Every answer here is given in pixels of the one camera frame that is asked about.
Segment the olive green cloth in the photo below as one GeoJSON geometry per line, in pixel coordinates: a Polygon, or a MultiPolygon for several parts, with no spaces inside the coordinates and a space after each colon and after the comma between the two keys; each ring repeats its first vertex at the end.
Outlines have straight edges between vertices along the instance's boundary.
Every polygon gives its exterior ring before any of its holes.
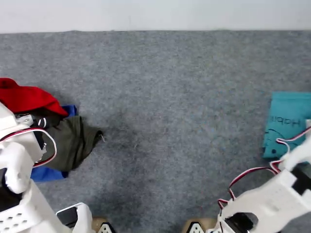
{"type": "MultiPolygon", "coordinates": [[[[84,123],[82,117],[72,116],[61,120],[57,126],[46,129],[54,138],[57,146],[57,156],[45,166],[60,171],[71,171],[91,153],[102,132],[84,123]]],[[[42,159],[47,159],[54,153],[52,141],[43,134],[47,143],[47,152],[42,159]]]]}

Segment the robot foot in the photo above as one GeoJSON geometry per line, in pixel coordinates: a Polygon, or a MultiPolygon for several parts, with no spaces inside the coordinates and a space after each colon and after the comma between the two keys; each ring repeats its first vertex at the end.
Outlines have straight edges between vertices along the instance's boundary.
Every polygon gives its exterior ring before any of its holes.
{"type": "Polygon", "coordinates": [[[207,229],[213,229],[216,223],[212,218],[192,218],[186,222],[182,233],[205,233],[207,229]]]}
{"type": "Polygon", "coordinates": [[[92,229],[96,233],[116,233],[110,223],[103,217],[94,217],[92,229]]]}

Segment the red and white wire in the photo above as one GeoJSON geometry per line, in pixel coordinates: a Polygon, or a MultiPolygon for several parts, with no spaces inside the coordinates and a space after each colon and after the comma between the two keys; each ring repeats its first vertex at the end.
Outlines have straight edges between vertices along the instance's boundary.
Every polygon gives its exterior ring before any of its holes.
{"type": "Polygon", "coordinates": [[[229,201],[225,199],[218,199],[217,202],[218,202],[219,207],[223,209],[224,208],[223,204],[228,204],[229,201]]]}
{"type": "Polygon", "coordinates": [[[234,178],[234,179],[232,180],[232,182],[230,183],[230,185],[229,185],[228,191],[229,191],[229,194],[230,194],[230,196],[231,196],[231,198],[232,198],[233,200],[234,200],[236,197],[235,197],[235,195],[234,195],[234,193],[233,193],[231,187],[232,187],[236,182],[238,182],[240,179],[242,179],[244,176],[246,176],[246,175],[248,175],[248,174],[250,174],[250,173],[252,173],[252,172],[254,172],[254,171],[259,171],[259,170],[268,170],[268,171],[272,172],[274,175],[277,175],[277,173],[278,173],[278,172],[274,171],[272,168],[265,167],[265,166],[250,168],[250,169],[248,169],[248,170],[242,172],[240,175],[238,175],[236,178],[234,178]]]}
{"type": "Polygon", "coordinates": [[[277,138],[276,142],[279,144],[283,144],[287,147],[287,153],[289,153],[291,151],[290,146],[288,145],[288,143],[286,142],[293,142],[299,138],[301,138],[303,135],[305,135],[306,133],[308,133],[309,131],[311,131],[311,126],[306,128],[304,131],[302,131],[301,133],[297,134],[295,137],[289,138],[289,139],[284,139],[284,138],[277,138]]]}
{"type": "Polygon", "coordinates": [[[54,145],[54,154],[53,156],[51,156],[50,158],[46,159],[46,160],[43,160],[43,161],[39,161],[39,162],[36,162],[34,167],[38,167],[38,166],[42,166],[42,165],[45,165],[47,163],[49,163],[50,161],[52,161],[56,155],[57,155],[57,146],[56,146],[56,142],[55,140],[52,138],[52,136],[46,132],[44,129],[42,128],[27,128],[27,129],[22,129],[22,130],[18,130],[18,131],[15,131],[15,132],[12,132],[12,133],[9,133],[8,135],[4,136],[3,138],[0,139],[0,142],[1,141],[4,141],[4,140],[7,140],[9,138],[12,138],[14,136],[17,136],[17,135],[21,135],[21,134],[25,134],[25,133],[29,133],[29,132],[42,132],[42,133],[45,133],[46,136],[49,137],[49,139],[53,142],[53,145],[54,145]]]}

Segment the pile of clothes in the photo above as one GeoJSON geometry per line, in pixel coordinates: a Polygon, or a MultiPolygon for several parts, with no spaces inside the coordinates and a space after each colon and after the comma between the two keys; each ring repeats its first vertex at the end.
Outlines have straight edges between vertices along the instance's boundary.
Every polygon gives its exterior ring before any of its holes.
{"type": "Polygon", "coordinates": [[[265,129],[263,157],[280,158],[287,152],[287,147],[276,139],[291,139],[288,145],[291,150],[301,145],[310,136],[311,93],[274,92],[265,129]]]}
{"type": "MultiPolygon", "coordinates": [[[[19,86],[14,80],[0,78],[0,102],[10,109],[17,119],[31,115],[31,127],[44,128],[55,140],[57,156],[48,164],[36,167],[34,181],[59,180],[77,168],[91,153],[102,132],[88,126],[74,105],[61,106],[48,92],[34,86],[19,86]]],[[[42,160],[54,153],[52,141],[41,132],[35,136],[46,153],[42,160]]]]}

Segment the red cloth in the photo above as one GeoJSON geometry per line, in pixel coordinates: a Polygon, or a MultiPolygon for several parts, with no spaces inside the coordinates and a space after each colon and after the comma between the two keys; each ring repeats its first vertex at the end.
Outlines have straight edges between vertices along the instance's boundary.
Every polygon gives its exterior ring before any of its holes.
{"type": "Polygon", "coordinates": [[[13,113],[44,107],[64,117],[68,116],[50,93],[35,86],[19,86],[9,78],[0,78],[0,101],[13,113]]]}

